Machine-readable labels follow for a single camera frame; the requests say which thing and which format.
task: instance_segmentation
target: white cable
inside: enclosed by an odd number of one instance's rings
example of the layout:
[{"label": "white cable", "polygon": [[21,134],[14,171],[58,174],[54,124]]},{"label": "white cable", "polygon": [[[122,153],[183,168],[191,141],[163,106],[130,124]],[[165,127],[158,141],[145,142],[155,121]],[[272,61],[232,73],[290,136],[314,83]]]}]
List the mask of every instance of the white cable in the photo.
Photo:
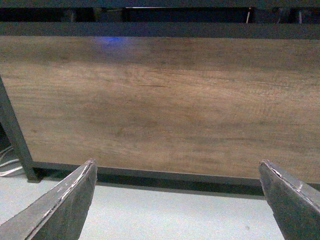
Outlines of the white cable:
[{"label": "white cable", "polygon": [[[5,157],[5,155],[7,155],[13,149],[14,148],[12,146],[8,146],[7,148],[5,148],[4,150],[2,150],[0,152],[0,155],[2,154],[1,157],[0,157],[0,163],[1,163],[2,159]],[[10,160],[10,161],[6,161],[6,162],[0,164],[0,168],[4,167],[4,166],[7,166],[9,164],[17,163],[17,162],[19,162],[19,159],[13,159],[13,160]],[[18,167],[15,167],[13,169],[10,169],[8,171],[2,171],[2,172],[0,171],[0,177],[6,177],[6,176],[8,176],[10,174],[13,174],[14,172],[17,172],[17,171],[21,170],[21,169],[23,169],[23,167],[22,166],[18,166]]]},{"label": "white cable", "polygon": [[13,160],[10,160],[10,161],[6,161],[5,163],[0,164],[0,168],[4,167],[4,166],[7,166],[9,164],[14,164],[14,163],[18,163],[18,162],[19,162],[19,159],[13,159]]},{"label": "white cable", "polygon": [[19,171],[22,168],[23,168],[22,166],[18,166],[18,167],[11,169],[11,170],[8,170],[8,171],[2,171],[2,172],[0,172],[0,177],[6,177],[7,175],[12,174],[16,171]]},{"label": "white cable", "polygon": [[8,146],[7,148],[5,148],[2,151],[0,151],[0,155],[3,154],[4,152],[8,151],[9,149],[14,149],[14,147],[13,146]]},{"label": "white cable", "polygon": [[7,155],[7,153],[11,152],[12,150],[13,150],[13,148],[9,148],[5,152],[3,152],[2,156],[0,157],[0,163],[1,163],[2,159],[4,159],[5,155]]}]

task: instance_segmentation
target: black metal frame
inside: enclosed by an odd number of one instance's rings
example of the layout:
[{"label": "black metal frame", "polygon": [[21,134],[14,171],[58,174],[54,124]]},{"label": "black metal frame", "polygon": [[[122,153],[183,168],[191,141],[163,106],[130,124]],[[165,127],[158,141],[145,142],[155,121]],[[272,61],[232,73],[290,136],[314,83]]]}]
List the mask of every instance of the black metal frame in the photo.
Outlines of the black metal frame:
[{"label": "black metal frame", "polygon": [[320,25],[206,22],[0,22],[0,35],[319,40]]},{"label": "black metal frame", "polygon": [[21,132],[14,109],[7,95],[5,86],[0,76],[0,123],[14,148],[15,154],[20,159],[20,163],[30,182],[39,182],[41,177],[34,170],[33,160],[28,146]]},{"label": "black metal frame", "polygon": [[176,7],[176,8],[315,8],[316,0],[4,0],[0,8],[132,8],[132,7]]}]

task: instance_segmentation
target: desk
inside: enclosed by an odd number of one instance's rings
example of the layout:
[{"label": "desk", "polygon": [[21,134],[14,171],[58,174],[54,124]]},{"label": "desk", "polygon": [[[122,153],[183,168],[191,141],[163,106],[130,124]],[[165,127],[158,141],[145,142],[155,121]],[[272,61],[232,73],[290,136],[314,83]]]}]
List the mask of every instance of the desk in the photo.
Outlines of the desk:
[{"label": "desk", "polygon": [[318,40],[2,36],[0,49],[32,167],[95,158],[101,173],[248,183],[269,159],[320,182]]}]

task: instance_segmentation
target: wood-grain laminate board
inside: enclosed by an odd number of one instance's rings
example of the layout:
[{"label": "wood-grain laminate board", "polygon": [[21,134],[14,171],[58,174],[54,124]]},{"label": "wood-grain laminate board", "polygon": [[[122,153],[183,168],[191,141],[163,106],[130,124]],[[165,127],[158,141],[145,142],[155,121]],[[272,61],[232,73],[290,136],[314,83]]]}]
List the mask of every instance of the wood-grain laminate board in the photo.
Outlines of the wood-grain laminate board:
[{"label": "wood-grain laminate board", "polygon": [[36,162],[320,182],[320,41],[0,37]]}]

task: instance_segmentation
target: metal edge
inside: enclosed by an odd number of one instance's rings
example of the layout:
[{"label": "metal edge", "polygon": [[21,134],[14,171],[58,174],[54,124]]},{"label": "metal edge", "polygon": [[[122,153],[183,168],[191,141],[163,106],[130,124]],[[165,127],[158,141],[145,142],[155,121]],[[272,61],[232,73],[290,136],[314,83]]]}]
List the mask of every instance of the metal edge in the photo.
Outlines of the metal edge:
[{"label": "metal edge", "polygon": [[5,0],[0,8],[93,8],[93,7],[320,7],[314,0]]},{"label": "metal edge", "polygon": [[[64,163],[37,162],[37,161],[33,162],[34,168],[50,169],[50,170],[74,171],[78,166],[79,165],[64,164]],[[165,180],[188,181],[188,182],[199,182],[199,183],[244,185],[244,186],[253,186],[253,187],[261,186],[261,183],[258,178],[246,178],[246,177],[203,175],[203,174],[178,173],[178,172],[162,172],[162,171],[136,170],[136,169],[113,168],[113,167],[102,167],[102,166],[98,167],[97,173],[102,175],[165,179]]]},{"label": "metal edge", "polygon": [[0,36],[320,40],[320,25],[205,22],[0,22]]},{"label": "metal edge", "polygon": [[0,76],[0,122],[3,126],[14,152],[20,160],[28,181],[39,182],[40,175],[33,169],[33,160],[27,143],[21,132],[14,109],[7,95],[5,86]]}]

